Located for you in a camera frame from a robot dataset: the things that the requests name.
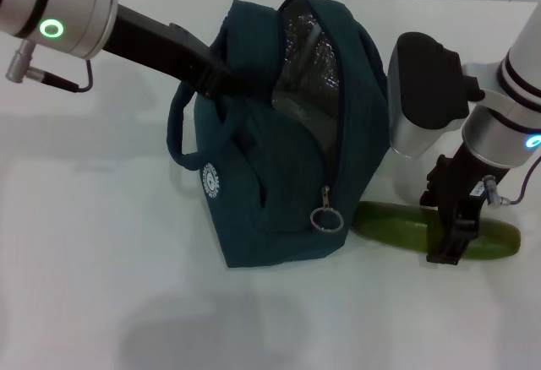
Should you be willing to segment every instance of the metal ring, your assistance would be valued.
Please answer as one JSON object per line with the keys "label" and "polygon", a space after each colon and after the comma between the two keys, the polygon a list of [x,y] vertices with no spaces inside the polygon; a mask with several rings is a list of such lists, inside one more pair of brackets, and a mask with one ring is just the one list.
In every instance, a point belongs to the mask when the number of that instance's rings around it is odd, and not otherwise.
{"label": "metal ring", "polygon": [[[340,220],[340,225],[336,229],[325,229],[323,226],[319,226],[315,220],[314,217],[318,212],[330,212],[331,214],[338,217]],[[334,208],[325,208],[325,207],[319,207],[312,211],[312,214],[310,214],[310,222],[312,222],[312,226],[317,229],[318,231],[322,231],[325,233],[337,233],[344,227],[344,217],[340,213],[340,211],[337,211]]]}

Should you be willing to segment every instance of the cable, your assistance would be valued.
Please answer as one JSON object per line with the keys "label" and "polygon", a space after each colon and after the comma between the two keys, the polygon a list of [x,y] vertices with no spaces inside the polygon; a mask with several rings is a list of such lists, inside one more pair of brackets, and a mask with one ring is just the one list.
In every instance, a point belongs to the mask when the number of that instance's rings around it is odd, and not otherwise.
{"label": "cable", "polygon": [[527,171],[526,177],[524,177],[524,183],[522,184],[521,194],[518,196],[518,199],[516,199],[515,201],[511,201],[510,205],[517,205],[522,201],[522,199],[524,199],[524,194],[526,194],[527,182],[530,180],[533,171],[539,165],[539,163],[541,163],[541,156],[532,164],[530,170]]}
{"label": "cable", "polygon": [[86,71],[88,73],[88,85],[82,89],[78,89],[78,93],[86,93],[87,91],[92,90],[92,87],[94,86],[94,75],[92,74],[92,64],[90,63],[90,60],[86,61]]}
{"label": "cable", "polygon": [[79,87],[78,84],[74,83],[73,81],[58,77],[56,74],[44,72],[38,69],[34,70],[35,72],[42,73],[42,77],[38,75],[37,78],[38,81],[40,81],[42,84],[50,85],[51,87],[56,87],[57,89],[66,90],[71,93],[86,93],[87,91],[90,91],[92,89],[92,86],[94,85],[94,76],[92,74],[92,65],[90,64],[90,60],[86,61],[86,71],[88,72],[88,85],[86,87],[83,87],[82,89]]}

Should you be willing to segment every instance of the zipper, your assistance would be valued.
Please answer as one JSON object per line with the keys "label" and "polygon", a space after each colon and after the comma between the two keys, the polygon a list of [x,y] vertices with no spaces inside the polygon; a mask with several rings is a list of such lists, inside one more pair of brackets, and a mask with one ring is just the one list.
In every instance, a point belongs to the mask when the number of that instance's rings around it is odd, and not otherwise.
{"label": "zipper", "polygon": [[325,28],[325,25],[321,23],[320,16],[317,14],[316,11],[314,11],[314,8],[312,7],[312,4],[310,3],[310,1],[306,0],[306,2],[308,4],[308,7],[310,8],[310,12],[312,13],[315,20],[317,21],[318,26],[321,28],[321,30],[325,34],[326,39],[329,40],[329,42],[330,42],[330,44],[332,46],[333,52],[335,54],[335,59],[336,59],[336,71],[338,73],[338,81],[339,81],[339,85],[338,85],[338,119],[336,121],[335,157],[334,157],[334,164],[333,164],[332,169],[329,166],[329,164],[327,163],[327,160],[325,158],[325,154],[323,153],[323,150],[321,149],[320,145],[319,144],[317,144],[317,145],[318,145],[318,149],[320,150],[320,154],[322,156],[322,161],[324,162],[323,164],[325,165],[325,170],[326,170],[326,173],[327,173],[327,174],[325,174],[325,180],[328,182],[328,183],[325,183],[323,185],[322,189],[321,189],[323,208],[324,209],[331,209],[332,211],[335,211],[340,216],[340,219],[342,221],[342,226],[343,226],[342,214],[339,211],[331,208],[330,197],[331,197],[331,190],[335,187],[336,181],[338,179],[338,171],[339,171],[339,168],[340,168],[340,161],[341,161],[341,156],[342,156],[342,141],[343,141],[343,136],[344,136],[344,131],[345,131],[345,127],[344,127],[344,119],[345,118],[344,118],[344,115],[345,115],[346,104],[345,104],[345,101],[344,101],[344,89],[343,89],[344,73],[342,72],[342,63],[341,63],[341,59],[340,59],[340,53],[337,50],[337,48],[338,48],[337,44],[335,43],[335,41],[332,38],[331,34],[328,33],[328,30]]}
{"label": "zipper", "polygon": [[[342,230],[344,227],[344,217],[338,211],[337,209],[331,208],[329,206],[329,192],[330,188],[328,186],[324,186],[321,189],[321,199],[323,207],[316,208],[312,211],[312,214],[310,214],[310,222],[312,222],[312,226],[317,229],[318,231],[322,231],[325,233],[337,233]],[[317,214],[328,214],[328,215],[334,215],[334,218],[338,221],[338,225],[334,228],[325,228],[322,226],[319,222],[316,220]]]}

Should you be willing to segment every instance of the round logo patch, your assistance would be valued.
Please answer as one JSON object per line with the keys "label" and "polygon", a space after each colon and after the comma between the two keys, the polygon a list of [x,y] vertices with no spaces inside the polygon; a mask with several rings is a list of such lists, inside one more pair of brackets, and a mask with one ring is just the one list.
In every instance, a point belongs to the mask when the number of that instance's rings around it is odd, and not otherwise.
{"label": "round logo patch", "polygon": [[211,163],[207,163],[207,165],[203,168],[202,181],[206,195],[212,199],[215,199],[220,191],[220,178],[218,178],[216,169]]}

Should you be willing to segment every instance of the green led light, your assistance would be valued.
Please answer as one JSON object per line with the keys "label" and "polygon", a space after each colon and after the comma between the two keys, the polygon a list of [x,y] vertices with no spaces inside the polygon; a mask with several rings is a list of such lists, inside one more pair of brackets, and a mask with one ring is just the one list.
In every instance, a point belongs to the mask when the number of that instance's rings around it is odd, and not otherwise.
{"label": "green led light", "polygon": [[55,19],[46,19],[40,25],[40,32],[47,38],[58,38],[64,33],[64,27],[60,21]]}

